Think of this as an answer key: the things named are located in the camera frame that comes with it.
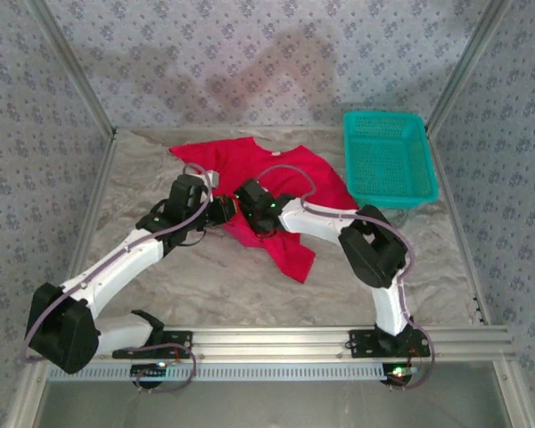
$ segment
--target white cable tray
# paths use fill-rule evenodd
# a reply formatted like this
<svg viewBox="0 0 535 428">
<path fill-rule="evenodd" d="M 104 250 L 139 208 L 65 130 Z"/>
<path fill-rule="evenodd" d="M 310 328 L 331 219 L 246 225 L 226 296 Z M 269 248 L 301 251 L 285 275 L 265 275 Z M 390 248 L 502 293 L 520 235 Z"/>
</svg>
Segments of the white cable tray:
<svg viewBox="0 0 535 428">
<path fill-rule="evenodd" d="M 131 381 L 130 364 L 92 364 L 78 373 L 67 374 L 51 366 L 48 381 Z M 190 374 L 190 363 L 169 366 L 164 376 L 150 381 L 183 381 Z M 305 364 L 227 364 L 199 365 L 195 381 L 204 382 L 285 382 L 285 381 L 377 381 L 385 380 L 382 363 L 305 363 Z"/>
</svg>

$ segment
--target cable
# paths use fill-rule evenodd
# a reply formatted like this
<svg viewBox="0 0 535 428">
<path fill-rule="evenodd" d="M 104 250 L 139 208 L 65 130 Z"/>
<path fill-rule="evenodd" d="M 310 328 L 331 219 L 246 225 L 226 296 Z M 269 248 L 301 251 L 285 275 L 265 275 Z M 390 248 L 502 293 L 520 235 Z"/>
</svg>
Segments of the cable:
<svg viewBox="0 0 535 428">
<path fill-rule="evenodd" d="M 202 230 L 202 236 L 193 243 L 180 243 L 178 247 L 194 247 L 197 243 L 200 243 L 201 240 L 204 239 L 204 236 L 206 236 L 206 229 Z"/>
<path fill-rule="evenodd" d="M 267 169 L 264 169 L 262 172 L 260 172 L 259 175 L 256 177 L 256 181 L 259 182 L 261 180 L 261 178 L 264 177 L 268 172 L 270 172 L 270 171 L 272 171 L 274 169 L 280 169 L 280 168 L 292 169 L 292 170 L 294 170 L 296 172 L 299 172 L 300 174 L 302 174 L 307 179 L 307 181 L 311 185 L 311 190 L 308 191 L 307 193 L 303 194 L 301 196 L 301 198 L 300 198 L 301 207 L 306 212 L 311 213 L 311 214 L 315 214 L 315 215 L 321 216 L 321 217 L 346 218 L 346 219 L 353 219 L 353 220 L 361 220 L 361 221 L 365 221 L 367 223 L 375 224 L 375 225 L 383 227 L 386 230 L 388 230 L 389 232 L 391 232 L 406 247 L 406 250 L 408 252 L 408 263 L 405 266 L 404 270 L 402 272 L 400 272 L 400 274 L 397 276 L 397 286 L 399 287 L 399 302 L 400 302 L 400 306 L 402 308 L 402 315 L 405 318 L 405 320 L 407 321 L 407 323 L 412 328 L 414 328 L 415 330 L 418 330 L 420 333 L 422 333 L 424 335 L 424 337 L 426 338 L 426 340 L 428 341 L 428 345 L 430 347 L 430 353 L 432 354 L 432 360 L 431 360 L 431 364 L 430 364 L 428 370 L 426 371 L 426 374 L 418 382 L 416 382 L 416 383 L 414 383 L 412 385 L 409 385 L 409 386 L 400 386 L 400 387 L 396 387 L 396 388 L 405 391 L 405 390 L 413 390 L 414 388 L 419 387 L 420 385 L 425 383 L 430 378 L 430 376 L 432 375 L 432 370 L 434 369 L 434 363 L 436 361 L 436 353 L 435 353 L 435 350 L 434 350 L 434 342 L 432 340 L 432 337 L 420 325 L 416 324 L 410 318 L 410 315 L 408 314 L 407 300 L 406 300 L 406 294 L 404 293 L 404 284 L 402 283 L 402 278 L 404 278 L 404 276 L 406 276 L 408 274 L 408 272 L 410 272 L 410 269 L 412 269 L 414 267 L 415 262 L 416 262 L 416 255 L 414 253 L 414 249 L 412 248 L 412 245 L 411 245 L 410 241 L 406 238 L 406 236 L 404 236 L 395 227 L 393 227 L 393 226 L 389 225 L 388 223 L 385 223 L 385 222 L 383 222 L 381 220 L 378 220 L 376 218 L 367 217 L 367 216 L 360 216 L 359 214 L 336 214 L 336 213 L 332 213 L 332 212 L 325 212 L 325 211 L 320 211 L 320 210 L 315 210 L 315 209 L 310 208 L 306 204 L 305 200 L 307 198 L 309 198 L 310 196 L 313 196 L 315 194 L 315 192 L 317 191 L 317 186 L 315 185 L 315 182 L 309 176 L 309 174 L 307 172 L 305 172 L 301 168 L 295 167 L 293 165 L 287 165 L 287 164 L 274 165 L 273 167 L 269 167 Z"/>
<path fill-rule="evenodd" d="M 199 209 L 189 218 L 187 218 L 185 221 L 178 223 L 177 225 L 174 225 L 173 227 L 169 227 L 167 229 L 160 230 L 159 232 L 155 232 L 154 234 L 143 236 L 135 241 L 133 241 L 127 248 L 122 248 L 119 251 L 117 251 L 115 254 L 113 254 L 111 257 L 109 257 L 104 263 L 100 264 L 98 267 L 96 267 L 94 270 L 92 270 L 89 275 L 87 275 L 83 281 L 81 281 L 79 284 L 74 285 L 71 287 L 67 292 L 62 294 L 60 297 L 58 297 L 56 300 L 52 302 L 45 310 L 42 312 L 39 317 L 37 318 L 36 322 L 31 326 L 31 328 L 28 330 L 28 333 L 26 334 L 26 337 L 24 339 L 24 343 L 22 344 L 21 348 L 21 360 L 27 363 L 35 363 L 38 361 L 44 361 L 45 358 L 28 358 L 26 357 L 26 351 L 29 348 L 29 343 L 32 341 L 34 336 L 36 335 L 37 329 L 44 323 L 45 319 L 48 315 L 52 313 L 54 309 L 56 309 L 60 304 L 66 300 L 68 297 L 70 297 L 74 292 L 79 290 L 79 288 L 87 286 L 96 276 L 101 274 L 106 268 L 108 268 L 110 265 L 112 265 L 117 259 L 119 259 L 123 254 L 126 254 L 133 250 L 134 248 L 138 247 L 141 243 L 144 243 L 146 241 L 149 241 L 153 238 L 158 238 L 159 236 L 163 236 L 166 234 L 170 234 L 172 232 L 176 232 L 178 229 L 181 229 L 190 223 L 192 223 L 195 219 L 197 219 L 203 212 L 206 210 L 206 207 L 210 203 L 210 194 L 212 192 L 212 183 L 210 182 L 210 178 L 208 177 L 208 174 L 206 174 L 206 170 L 201 167 L 200 165 L 197 165 L 195 163 L 187 163 L 182 169 L 183 174 L 186 173 L 186 170 L 192 168 L 201 173 L 204 176 L 204 180 L 206 181 L 206 186 L 208 189 L 210 189 L 210 192 L 208 193 L 208 197 L 204 200 L 202 205 L 199 207 Z"/>
<path fill-rule="evenodd" d="M 128 348 L 127 350 L 136 352 L 139 350 L 161 350 L 163 348 L 174 348 L 175 350 L 183 350 L 184 352 L 186 352 L 188 356 L 190 357 L 190 359 L 193 361 L 193 368 L 190 371 L 190 374 L 188 375 L 188 377 L 186 378 L 184 382 L 182 382 L 178 386 L 175 386 L 174 388 L 159 388 L 158 390 L 156 389 L 148 390 L 141 386 L 140 380 L 143 377 L 143 375 L 151 369 L 144 368 L 143 370 L 141 370 L 139 373 L 136 374 L 136 379 L 135 379 L 135 385 L 140 391 L 149 392 L 151 394 L 160 394 L 163 392 L 179 391 L 185 388 L 186 386 L 188 386 L 193 381 L 194 377 L 196 376 L 196 368 L 197 368 L 196 356 L 194 355 L 194 353 L 192 352 L 190 348 L 187 348 L 184 345 L 180 345 L 178 343 L 163 343 L 162 345 L 143 346 L 141 348 Z"/>
<path fill-rule="evenodd" d="M 408 351 L 410 352 L 410 354 L 414 354 L 418 357 L 418 359 L 420 360 L 420 365 L 418 366 L 418 371 L 422 370 L 422 356 L 418 353 L 418 351 L 416 350 L 416 348 L 414 346 L 409 346 L 408 347 Z M 408 362 L 407 362 L 407 366 L 410 367 L 412 364 L 412 355 L 410 355 L 410 357 L 408 357 Z"/>
<path fill-rule="evenodd" d="M 416 255 L 414 253 L 412 245 L 410 244 L 410 242 L 408 241 L 406 236 L 404 236 L 399 230 L 397 230 L 392 225 L 389 225 L 388 223 L 385 223 L 385 222 L 383 222 L 381 220 L 378 220 L 378 219 L 372 218 L 372 217 L 360 216 L 359 214 L 336 214 L 336 213 L 332 213 L 332 212 L 319 211 L 319 210 L 314 210 L 314 209 L 310 208 L 308 205 L 306 205 L 306 201 L 305 200 L 307 198 L 309 198 L 310 196 L 313 196 L 316 193 L 317 186 L 315 185 L 315 182 L 313 181 L 313 179 L 303 169 L 300 169 L 300 168 L 295 167 L 293 165 L 287 165 L 287 164 L 274 165 L 273 167 L 269 167 L 268 169 L 264 169 L 256 177 L 256 181 L 259 182 L 259 180 L 262 177 L 264 177 L 268 172 L 271 172 L 274 169 L 280 169 L 280 168 L 292 169 L 294 171 L 297 171 L 300 174 L 302 174 L 309 181 L 309 184 L 311 185 L 311 190 L 300 197 L 301 207 L 306 212 L 309 212 L 311 214 L 315 214 L 317 216 L 327 217 L 327 218 L 345 218 L 345 219 L 366 221 L 367 223 L 373 223 L 373 224 L 375 224 L 377 226 L 385 228 L 386 230 L 391 232 L 393 235 L 395 235 L 404 244 L 404 246 L 406 247 L 406 249 L 408 251 L 408 264 L 406 265 L 406 267 L 402 271 L 402 273 L 400 273 L 399 278 L 403 278 L 410 271 L 410 269 L 412 269 L 412 267 L 415 264 L 415 260 L 416 260 Z"/>
</svg>

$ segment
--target metal frame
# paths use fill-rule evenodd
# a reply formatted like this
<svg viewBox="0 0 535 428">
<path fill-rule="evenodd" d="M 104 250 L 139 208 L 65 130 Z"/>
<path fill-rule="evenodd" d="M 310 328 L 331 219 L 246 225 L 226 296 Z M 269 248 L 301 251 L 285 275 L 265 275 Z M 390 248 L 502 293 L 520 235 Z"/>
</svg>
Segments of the metal frame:
<svg viewBox="0 0 535 428">
<path fill-rule="evenodd" d="M 107 136 L 112 136 L 113 126 L 107 113 L 105 112 L 99 98 L 95 94 L 83 68 L 79 64 L 78 58 L 71 50 L 68 41 L 63 35 L 62 29 L 55 20 L 54 14 L 45 0 L 26 0 L 26 5 L 34 14 L 39 27 L 44 32 L 48 41 L 52 45 L 55 54 L 63 65 L 63 68 L 68 73 L 68 77 L 75 85 L 78 94 L 81 95 L 87 108 L 90 110 L 97 126 Z"/>
<path fill-rule="evenodd" d="M 485 52 L 499 23 L 503 19 L 512 0 L 489 0 L 486 8 L 477 22 L 473 34 L 462 52 L 456 67 L 452 71 L 446 86 L 430 117 L 426 121 L 430 137 L 436 136 L 444 120 L 447 118 L 462 92 L 465 83 L 473 72 L 477 62 Z"/>
<path fill-rule="evenodd" d="M 68 277 L 79 273 L 86 262 L 96 220 L 103 198 L 103 191 L 110 173 L 117 142 L 113 140 L 103 157 L 103 166 L 99 171 L 92 199 L 86 214 L 86 223 L 78 238 L 78 246 L 73 254 Z M 485 308 L 479 280 L 475 274 L 471 255 L 467 250 L 465 236 L 457 219 L 456 207 L 449 192 L 446 176 L 441 168 L 440 157 L 435 147 L 432 149 L 436 166 L 439 170 L 442 191 L 445 193 L 450 207 L 453 226 L 457 233 L 460 250 L 463 253 L 471 284 L 478 295 L 481 312 L 486 323 L 490 321 Z M 217 363 L 234 364 L 273 364 L 273 363 L 340 363 L 356 364 L 360 359 L 353 359 L 350 351 L 345 348 L 348 331 L 360 326 L 314 326 L 314 327 L 202 327 L 174 326 L 169 329 L 191 330 L 193 351 L 201 365 Z M 499 379 L 501 393 L 514 428 L 535 427 L 535 411 L 529 399 L 519 365 L 515 362 L 514 346 L 511 334 L 506 326 L 429 326 L 429 333 L 436 342 L 436 357 L 441 364 L 445 362 L 479 362 L 493 361 Z M 374 362 L 391 362 L 391 358 L 369 359 Z M 94 364 L 123 364 L 132 360 L 115 360 L 112 358 L 96 358 Z M 154 362 L 151 360 L 135 360 L 135 363 Z M 38 363 L 28 366 L 23 372 L 20 388 L 8 421 L 7 428 L 33 426 L 39 409 L 41 395 L 45 387 L 45 379 L 51 365 Z"/>
<path fill-rule="evenodd" d="M 138 371 L 130 363 L 93 363 L 75 374 L 67 374 L 51 366 L 49 382 L 123 382 L 136 379 Z M 189 362 L 168 366 L 149 379 L 161 382 L 182 382 L 192 371 Z M 205 363 L 196 367 L 195 382 L 290 382 L 290 381 L 385 381 L 382 363 Z"/>
</svg>

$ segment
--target table surface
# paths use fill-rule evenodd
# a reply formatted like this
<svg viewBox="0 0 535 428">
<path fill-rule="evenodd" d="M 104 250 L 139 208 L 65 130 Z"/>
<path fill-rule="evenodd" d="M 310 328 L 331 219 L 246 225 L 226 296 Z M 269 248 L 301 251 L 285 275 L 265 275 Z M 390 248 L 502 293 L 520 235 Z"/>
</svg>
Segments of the table surface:
<svg viewBox="0 0 535 428">
<path fill-rule="evenodd" d="M 303 144 L 344 179 L 340 129 L 119 131 L 87 265 L 114 248 L 138 219 L 168 196 L 183 167 L 181 160 L 169 155 L 168 147 L 249 135 L 271 151 Z M 415 247 L 416 266 L 406 287 L 416 320 L 425 325 L 477 323 L 473 287 L 443 195 L 413 210 L 384 214 Z M 211 228 L 198 245 L 177 248 L 147 268 L 117 294 L 102 316 L 143 309 L 167 325 L 373 324 L 370 290 L 354 276 L 342 249 L 308 236 L 301 241 L 316 253 L 305 284 L 281 273 L 262 249 L 244 248 L 221 227 Z"/>
</svg>

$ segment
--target glass panel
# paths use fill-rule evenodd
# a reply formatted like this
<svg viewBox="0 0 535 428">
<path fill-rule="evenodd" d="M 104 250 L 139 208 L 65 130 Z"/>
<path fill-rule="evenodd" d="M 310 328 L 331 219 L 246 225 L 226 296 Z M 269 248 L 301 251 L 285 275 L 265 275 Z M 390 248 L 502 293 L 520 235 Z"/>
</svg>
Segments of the glass panel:
<svg viewBox="0 0 535 428">
<path fill-rule="evenodd" d="M 428 383 L 195 382 L 172 394 L 129 382 L 55 382 L 36 427 L 508 427 L 491 363 L 438 364 Z"/>
</svg>

